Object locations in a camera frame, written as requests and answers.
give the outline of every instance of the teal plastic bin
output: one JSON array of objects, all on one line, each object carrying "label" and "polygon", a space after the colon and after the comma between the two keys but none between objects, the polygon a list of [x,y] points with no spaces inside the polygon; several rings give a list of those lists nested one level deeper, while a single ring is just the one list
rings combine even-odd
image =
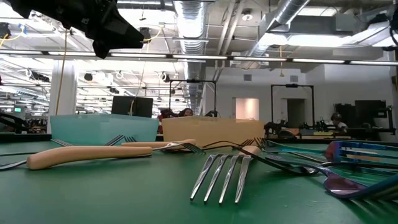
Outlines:
[{"label": "teal plastic bin", "polygon": [[119,114],[83,114],[51,116],[50,123],[53,139],[100,146],[118,134],[132,136],[137,141],[155,141],[159,120]]}]

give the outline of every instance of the plastic bin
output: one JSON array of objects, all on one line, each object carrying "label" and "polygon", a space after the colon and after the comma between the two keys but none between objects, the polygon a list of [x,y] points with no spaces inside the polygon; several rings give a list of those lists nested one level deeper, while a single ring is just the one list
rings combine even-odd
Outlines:
[{"label": "plastic bin", "polygon": [[245,119],[191,116],[162,120],[164,141],[196,139],[197,146],[217,141],[242,143],[247,139],[263,138],[264,123]]},{"label": "plastic bin", "polygon": [[132,136],[137,141],[155,141],[159,120],[120,114],[83,114],[51,116],[50,124],[53,139],[98,146],[118,134]]}]

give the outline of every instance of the green tabletop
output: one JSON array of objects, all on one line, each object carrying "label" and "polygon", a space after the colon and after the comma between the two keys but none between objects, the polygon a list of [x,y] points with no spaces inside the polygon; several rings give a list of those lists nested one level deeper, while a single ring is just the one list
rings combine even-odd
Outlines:
[{"label": "green tabletop", "polygon": [[[58,146],[53,142],[0,144],[0,152],[53,147]],[[208,204],[203,204],[203,198],[212,171],[191,202],[199,171],[214,152],[205,156],[156,152],[139,159],[74,162],[37,171],[22,166],[0,172],[0,223],[373,224],[398,219],[395,202],[338,200],[325,192],[322,175],[297,177],[255,161],[239,204],[234,204],[236,169],[224,203],[218,205],[226,167]],[[0,157],[0,164],[25,158]],[[356,177],[371,179],[366,174]]]}]

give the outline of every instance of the ceiling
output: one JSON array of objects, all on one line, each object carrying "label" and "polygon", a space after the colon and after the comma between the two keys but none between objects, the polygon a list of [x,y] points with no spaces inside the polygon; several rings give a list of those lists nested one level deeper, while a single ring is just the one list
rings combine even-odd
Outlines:
[{"label": "ceiling", "polygon": [[[205,53],[215,54],[218,42],[223,28],[223,15],[226,12],[230,0],[217,0],[208,6],[208,18],[206,27],[206,44]],[[252,49],[258,37],[258,25],[264,14],[277,8],[278,0],[260,1],[260,0],[243,0],[244,8],[251,9],[253,19],[250,21],[238,20],[236,30],[234,31],[234,39],[228,47],[227,54],[233,52],[246,52]],[[378,7],[387,6],[390,0],[363,0],[363,1],[340,1],[340,0],[312,0],[305,7],[300,15],[303,16],[333,16],[337,11],[349,13],[359,13],[359,11],[369,11]],[[178,37],[177,18],[172,11],[155,11],[141,9],[120,9],[120,14],[136,29],[140,27],[148,27],[152,37],[150,44],[144,45],[143,49],[120,49],[113,52],[144,52],[144,53],[164,53],[164,54],[180,54],[180,42],[174,38]],[[4,2],[0,0],[0,22],[10,23],[11,37],[20,35],[21,28],[24,25],[25,30],[20,38],[13,41],[5,41],[1,49],[17,49],[17,50],[46,50],[46,51],[63,51],[65,45],[65,29],[59,22],[45,17],[40,13],[33,12],[29,19],[23,19],[18,13],[14,12]],[[86,51],[92,52],[92,40],[87,39],[84,33],[73,29],[72,33],[67,34],[67,50],[68,51]],[[273,57],[280,56],[280,50],[283,57],[310,57],[310,58],[353,58],[358,56],[360,59],[376,59],[380,50],[363,47],[361,49],[334,49],[330,47],[296,47],[283,45],[281,48],[269,48],[267,54]],[[111,97],[114,95],[106,88],[104,80],[94,78],[88,82],[84,79],[86,73],[93,73],[95,76],[103,77],[104,74],[112,75],[113,82],[116,85],[129,86],[124,88],[125,95],[141,95],[152,96],[155,99],[156,106],[154,114],[158,113],[158,108],[168,106],[169,84],[162,80],[162,74],[168,74],[173,79],[184,79],[184,63],[183,62],[140,62],[140,61],[115,61],[115,60],[80,60],[75,59],[76,67],[79,73],[79,85],[103,85],[103,88],[87,88],[78,89],[77,106],[80,110],[92,110],[101,108],[99,111],[107,112],[110,110]],[[270,63],[267,67],[278,68],[279,63]],[[44,58],[29,57],[0,57],[0,75],[3,83],[13,84],[29,84],[41,83],[41,81],[33,80],[29,77],[29,70],[38,72],[49,78],[52,76],[53,60]],[[305,69],[310,68],[307,64],[287,64],[284,68]],[[138,90],[139,87],[150,87],[146,91]],[[182,110],[187,107],[187,87],[184,83],[180,83],[182,90],[177,90],[173,100],[172,108],[174,110]],[[46,98],[50,96],[49,87],[25,87],[26,89],[36,91],[42,95],[44,110],[48,101]],[[5,100],[5,96],[18,97],[12,93],[0,93],[1,105],[9,105],[20,103],[16,99]]]}]

